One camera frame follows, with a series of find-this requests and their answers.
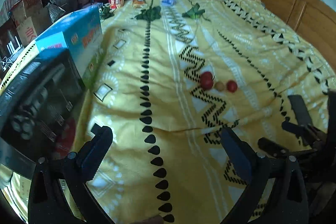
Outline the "red tomato right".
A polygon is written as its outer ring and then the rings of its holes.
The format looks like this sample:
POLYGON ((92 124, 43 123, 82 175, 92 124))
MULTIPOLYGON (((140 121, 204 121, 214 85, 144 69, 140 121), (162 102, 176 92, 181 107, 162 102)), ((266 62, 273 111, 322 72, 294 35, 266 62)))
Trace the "red tomato right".
POLYGON ((234 81, 234 80, 229 80, 227 83, 226 83, 226 88, 229 92, 231 93, 235 93, 238 89, 238 85, 237 83, 234 81))

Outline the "black shaver box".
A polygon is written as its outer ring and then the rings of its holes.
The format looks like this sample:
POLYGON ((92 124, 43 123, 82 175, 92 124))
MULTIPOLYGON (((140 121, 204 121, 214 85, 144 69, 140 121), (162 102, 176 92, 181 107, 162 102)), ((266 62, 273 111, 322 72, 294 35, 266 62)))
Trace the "black shaver box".
POLYGON ((32 161, 48 157, 83 90, 68 49, 41 51, 1 95, 1 138, 32 161))

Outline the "brown kiwi fruit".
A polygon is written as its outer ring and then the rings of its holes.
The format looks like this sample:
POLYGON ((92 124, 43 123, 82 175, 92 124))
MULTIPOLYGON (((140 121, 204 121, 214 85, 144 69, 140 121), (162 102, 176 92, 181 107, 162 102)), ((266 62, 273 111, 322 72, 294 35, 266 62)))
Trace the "brown kiwi fruit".
POLYGON ((217 91, 222 92, 226 89, 226 85, 224 83, 222 83, 221 81, 218 81, 214 84, 214 88, 217 91))

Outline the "wooden headboard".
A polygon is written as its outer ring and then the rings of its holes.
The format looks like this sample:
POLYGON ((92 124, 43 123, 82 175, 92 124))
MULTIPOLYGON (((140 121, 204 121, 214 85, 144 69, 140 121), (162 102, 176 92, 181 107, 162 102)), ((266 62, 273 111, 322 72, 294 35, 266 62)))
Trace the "wooden headboard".
POLYGON ((335 11, 321 0, 260 0, 335 69, 335 11))

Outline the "red tomato upper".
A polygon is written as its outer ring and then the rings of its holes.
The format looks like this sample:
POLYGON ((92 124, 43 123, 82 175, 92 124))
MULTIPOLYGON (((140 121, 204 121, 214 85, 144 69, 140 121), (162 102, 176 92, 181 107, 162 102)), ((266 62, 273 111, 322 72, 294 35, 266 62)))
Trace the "red tomato upper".
POLYGON ((200 76, 200 82, 212 82, 213 81, 213 74, 209 71, 206 71, 204 73, 201 74, 200 76))

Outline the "yellow patterned bedsheet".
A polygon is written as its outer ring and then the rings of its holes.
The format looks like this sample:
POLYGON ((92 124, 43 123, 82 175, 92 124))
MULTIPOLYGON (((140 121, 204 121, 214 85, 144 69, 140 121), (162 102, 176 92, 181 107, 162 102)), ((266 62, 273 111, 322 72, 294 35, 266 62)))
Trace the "yellow patterned bedsheet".
MULTIPOLYGON (((290 95, 300 95, 313 125, 327 132, 327 92, 335 71, 315 47, 258 0, 132 1, 100 20, 102 62, 48 157, 32 161, 1 138, 1 223, 86 223, 61 172, 63 160, 107 126, 113 141, 86 182, 113 223, 222 223, 247 183, 221 143, 222 128, 274 161, 250 220, 264 210, 270 223, 335 223, 335 183, 309 183, 294 156, 276 159, 258 147, 267 138, 305 151, 284 131, 297 123, 290 95), (199 3, 199 19, 182 14, 199 3), (153 22, 136 15, 161 7, 153 22), (238 89, 204 90, 234 80, 238 89)), ((1 83, 1 95, 40 51, 35 40, 1 83)))

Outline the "blue green carton box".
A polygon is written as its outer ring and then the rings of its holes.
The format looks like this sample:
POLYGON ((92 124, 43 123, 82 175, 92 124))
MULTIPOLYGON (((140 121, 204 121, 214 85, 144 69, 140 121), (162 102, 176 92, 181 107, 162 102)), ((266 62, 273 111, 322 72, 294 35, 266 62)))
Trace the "blue green carton box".
POLYGON ((102 62, 102 28, 97 6, 67 14, 35 39, 38 50, 67 48, 84 85, 93 87, 102 62))

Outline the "green vegetable right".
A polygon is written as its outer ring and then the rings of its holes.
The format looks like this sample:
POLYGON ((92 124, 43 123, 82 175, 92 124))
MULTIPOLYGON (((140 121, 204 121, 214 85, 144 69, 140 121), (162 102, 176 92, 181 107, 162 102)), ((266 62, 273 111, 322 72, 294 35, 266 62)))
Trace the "green vegetable right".
POLYGON ((201 9, 199 3, 196 3, 187 12, 182 14, 183 18, 199 19, 205 13, 205 9, 201 9))

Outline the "green vegetable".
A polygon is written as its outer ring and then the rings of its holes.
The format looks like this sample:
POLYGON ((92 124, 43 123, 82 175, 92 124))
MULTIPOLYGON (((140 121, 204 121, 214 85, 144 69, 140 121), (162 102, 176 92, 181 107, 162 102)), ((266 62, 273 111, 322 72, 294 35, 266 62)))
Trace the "green vegetable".
POLYGON ((110 4, 106 3, 99 7, 99 15, 101 20, 106 20, 114 16, 114 9, 110 7, 110 4))
POLYGON ((142 10, 140 14, 136 15, 137 20, 145 20, 147 22, 153 22, 154 20, 161 18, 161 7, 155 6, 147 10, 142 10))
POLYGON ((205 9, 201 9, 199 3, 196 3, 187 12, 182 14, 183 18, 199 19, 205 13, 205 9))

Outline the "green vegetable left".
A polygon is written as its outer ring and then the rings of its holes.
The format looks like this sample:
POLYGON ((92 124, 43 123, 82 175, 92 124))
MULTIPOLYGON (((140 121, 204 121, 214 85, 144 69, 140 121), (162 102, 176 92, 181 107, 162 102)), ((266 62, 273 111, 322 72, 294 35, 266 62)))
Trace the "green vegetable left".
POLYGON ((114 16, 114 9, 110 7, 110 4, 106 3, 99 7, 99 15, 101 20, 106 20, 114 16))

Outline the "stacked cardboard boxes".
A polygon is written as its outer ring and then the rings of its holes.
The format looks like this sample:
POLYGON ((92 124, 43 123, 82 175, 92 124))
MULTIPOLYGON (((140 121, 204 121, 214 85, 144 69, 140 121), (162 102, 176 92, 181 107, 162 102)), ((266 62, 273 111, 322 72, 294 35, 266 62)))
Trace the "stacked cardboard boxes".
POLYGON ((49 10, 43 7, 42 0, 21 0, 10 12, 24 47, 51 25, 49 10))

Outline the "blue tissue pack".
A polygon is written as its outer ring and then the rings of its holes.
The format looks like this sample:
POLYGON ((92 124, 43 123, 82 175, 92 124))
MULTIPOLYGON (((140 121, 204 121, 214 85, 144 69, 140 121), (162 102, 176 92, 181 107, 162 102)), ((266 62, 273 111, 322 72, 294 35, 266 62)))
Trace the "blue tissue pack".
POLYGON ((176 4, 176 0, 161 0, 161 5, 165 7, 173 7, 176 4))

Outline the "green vegetable middle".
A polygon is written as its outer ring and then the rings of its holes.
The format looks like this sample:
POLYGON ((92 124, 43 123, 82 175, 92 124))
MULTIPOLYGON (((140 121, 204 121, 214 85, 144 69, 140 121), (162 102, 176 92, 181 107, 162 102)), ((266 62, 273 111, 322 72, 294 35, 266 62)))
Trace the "green vegetable middle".
POLYGON ((142 10, 140 14, 136 15, 137 20, 145 20, 147 22, 153 22, 154 20, 161 18, 161 7, 155 6, 147 10, 142 10))

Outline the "red instant noodle cup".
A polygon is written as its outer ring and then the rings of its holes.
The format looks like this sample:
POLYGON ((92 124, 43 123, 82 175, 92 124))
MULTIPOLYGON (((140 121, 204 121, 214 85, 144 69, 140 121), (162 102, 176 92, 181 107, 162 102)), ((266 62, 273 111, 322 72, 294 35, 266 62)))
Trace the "red instant noodle cup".
POLYGON ((108 0, 111 9, 119 9, 124 5, 124 0, 108 0))

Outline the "packaged bread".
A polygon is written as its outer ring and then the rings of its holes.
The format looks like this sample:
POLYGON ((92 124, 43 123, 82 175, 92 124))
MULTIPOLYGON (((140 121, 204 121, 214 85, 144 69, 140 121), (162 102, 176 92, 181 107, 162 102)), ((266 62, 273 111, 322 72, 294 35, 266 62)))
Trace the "packaged bread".
POLYGON ((145 0, 132 0, 132 6, 134 9, 144 9, 147 7, 145 0))

